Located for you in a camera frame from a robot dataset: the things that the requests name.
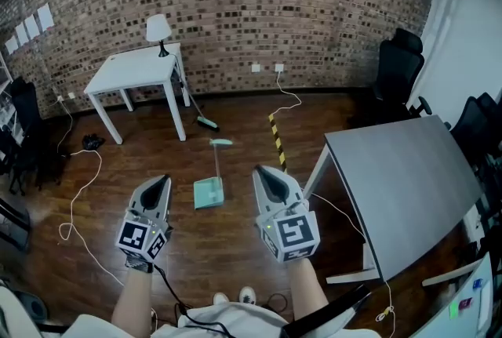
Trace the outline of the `black striped wristband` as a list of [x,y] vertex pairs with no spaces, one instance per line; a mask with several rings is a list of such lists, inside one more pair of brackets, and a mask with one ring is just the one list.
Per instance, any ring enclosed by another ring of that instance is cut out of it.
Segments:
[[125,260],[125,265],[127,268],[143,272],[145,274],[151,274],[153,272],[154,265],[151,262],[146,261],[143,258],[128,255]]

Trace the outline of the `yellow black floor tape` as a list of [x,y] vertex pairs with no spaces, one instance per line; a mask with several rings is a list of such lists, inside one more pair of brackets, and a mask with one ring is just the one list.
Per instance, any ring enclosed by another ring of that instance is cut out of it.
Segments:
[[269,119],[269,123],[270,123],[270,126],[271,126],[271,131],[272,131],[272,134],[273,134],[273,137],[274,137],[274,140],[275,140],[275,146],[276,146],[277,151],[278,151],[278,158],[279,158],[279,162],[280,162],[282,171],[284,173],[287,173],[286,157],[285,157],[285,153],[284,153],[284,150],[283,150],[283,147],[282,147],[282,142],[281,142],[280,136],[278,134],[278,128],[277,128],[277,125],[276,125],[276,122],[275,122],[274,115],[273,114],[269,114],[268,115],[268,119]]

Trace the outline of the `white square table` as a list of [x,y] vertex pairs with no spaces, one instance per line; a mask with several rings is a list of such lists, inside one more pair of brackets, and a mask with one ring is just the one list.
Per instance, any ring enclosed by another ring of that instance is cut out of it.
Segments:
[[182,80],[186,79],[181,44],[179,42],[167,44],[166,50],[168,52],[166,57],[158,55],[160,48],[157,46],[113,54],[104,61],[84,89],[84,93],[89,97],[116,144],[122,144],[122,137],[104,110],[99,95],[118,91],[128,110],[132,111],[133,105],[127,91],[153,85],[163,87],[178,137],[182,142],[186,140],[171,82],[173,74],[177,74]]

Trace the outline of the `person's left forearm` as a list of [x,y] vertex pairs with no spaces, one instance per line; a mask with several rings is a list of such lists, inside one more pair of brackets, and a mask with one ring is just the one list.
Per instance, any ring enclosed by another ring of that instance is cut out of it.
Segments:
[[151,335],[152,274],[129,268],[111,323],[134,338]]

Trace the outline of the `person's right forearm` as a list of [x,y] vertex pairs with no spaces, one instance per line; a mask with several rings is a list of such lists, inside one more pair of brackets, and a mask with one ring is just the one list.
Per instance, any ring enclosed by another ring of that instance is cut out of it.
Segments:
[[308,258],[288,263],[290,291],[295,319],[301,319],[329,304]]

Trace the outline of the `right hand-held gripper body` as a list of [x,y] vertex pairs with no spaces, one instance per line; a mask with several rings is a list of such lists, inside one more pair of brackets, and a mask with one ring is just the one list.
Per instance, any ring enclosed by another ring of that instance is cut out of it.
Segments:
[[261,240],[279,263],[309,257],[320,243],[315,212],[304,198],[272,215],[259,212],[256,225]]

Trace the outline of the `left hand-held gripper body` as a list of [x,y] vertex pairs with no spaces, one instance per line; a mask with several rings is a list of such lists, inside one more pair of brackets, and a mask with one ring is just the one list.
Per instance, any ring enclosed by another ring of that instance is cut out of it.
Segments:
[[127,256],[154,263],[170,239],[173,228],[165,220],[127,209],[115,246]]

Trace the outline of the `black high-back office chair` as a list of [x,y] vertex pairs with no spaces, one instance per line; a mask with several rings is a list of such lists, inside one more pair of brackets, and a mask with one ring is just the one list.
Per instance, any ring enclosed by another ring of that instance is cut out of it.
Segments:
[[374,121],[377,124],[431,115],[428,102],[421,96],[417,107],[407,107],[413,86],[424,66],[423,43],[417,35],[397,28],[391,39],[380,43],[379,63],[373,94],[376,99]]

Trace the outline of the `white metal shelf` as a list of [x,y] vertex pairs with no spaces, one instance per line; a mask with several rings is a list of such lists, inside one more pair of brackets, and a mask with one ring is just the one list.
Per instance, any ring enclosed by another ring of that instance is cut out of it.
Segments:
[[10,94],[13,78],[0,52],[0,129],[16,136],[16,109]]

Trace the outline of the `black bag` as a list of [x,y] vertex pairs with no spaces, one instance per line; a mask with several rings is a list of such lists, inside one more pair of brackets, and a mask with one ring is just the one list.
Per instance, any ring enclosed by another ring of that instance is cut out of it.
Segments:
[[106,140],[103,137],[100,137],[93,134],[84,135],[82,138],[82,147],[86,151],[97,151]]

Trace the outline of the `teal broom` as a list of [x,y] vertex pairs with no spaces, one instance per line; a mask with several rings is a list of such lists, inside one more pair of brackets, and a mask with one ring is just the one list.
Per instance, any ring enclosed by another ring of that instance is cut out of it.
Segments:
[[189,96],[189,99],[194,104],[195,109],[198,112],[198,117],[197,117],[197,123],[198,123],[198,125],[200,125],[201,127],[206,128],[206,129],[209,129],[211,131],[219,132],[220,131],[219,126],[215,122],[213,122],[213,121],[209,120],[208,118],[206,118],[204,116],[204,114],[202,113],[202,110],[197,105],[197,103],[195,101],[195,98],[191,95],[191,92],[190,92],[190,90],[188,88],[187,83],[184,80],[181,80],[181,82],[183,84],[184,90],[187,92],[187,94]]

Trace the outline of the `grey desk with white legs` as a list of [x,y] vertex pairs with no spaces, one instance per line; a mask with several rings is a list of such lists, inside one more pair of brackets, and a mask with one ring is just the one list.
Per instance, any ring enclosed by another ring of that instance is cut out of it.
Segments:
[[363,270],[329,284],[388,281],[437,245],[482,196],[437,115],[327,133],[305,185],[309,198],[334,164],[365,236]]

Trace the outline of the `teal long-handled dustpan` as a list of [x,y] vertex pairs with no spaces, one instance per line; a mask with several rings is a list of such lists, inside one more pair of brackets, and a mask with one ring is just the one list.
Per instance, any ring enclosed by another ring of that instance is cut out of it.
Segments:
[[211,139],[209,145],[213,148],[216,176],[194,182],[195,209],[206,209],[224,203],[223,181],[220,175],[220,165],[217,148],[231,146],[233,142],[227,139]]

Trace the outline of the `white table lamp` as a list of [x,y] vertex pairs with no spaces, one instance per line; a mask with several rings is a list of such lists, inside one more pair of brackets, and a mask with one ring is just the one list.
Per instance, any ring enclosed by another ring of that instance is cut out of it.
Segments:
[[164,14],[156,14],[147,18],[146,40],[148,42],[157,42],[159,45],[159,57],[169,55],[164,46],[164,40],[172,35],[172,30]]

